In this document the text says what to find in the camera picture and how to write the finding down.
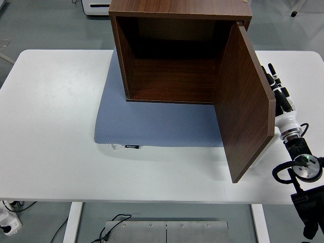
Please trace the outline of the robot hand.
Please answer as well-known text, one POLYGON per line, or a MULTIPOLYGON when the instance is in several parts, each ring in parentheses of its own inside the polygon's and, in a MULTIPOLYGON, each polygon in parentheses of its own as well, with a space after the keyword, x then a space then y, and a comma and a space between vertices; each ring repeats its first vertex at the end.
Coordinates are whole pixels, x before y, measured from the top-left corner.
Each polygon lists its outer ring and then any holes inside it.
POLYGON ((290 132, 297 132, 301 136, 301 125, 296 119, 296 106, 288 90, 282 85, 271 63, 268 64, 270 73, 266 71, 264 66, 261 67, 275 96, 275 126, 279 128, 281 136, 290 132))

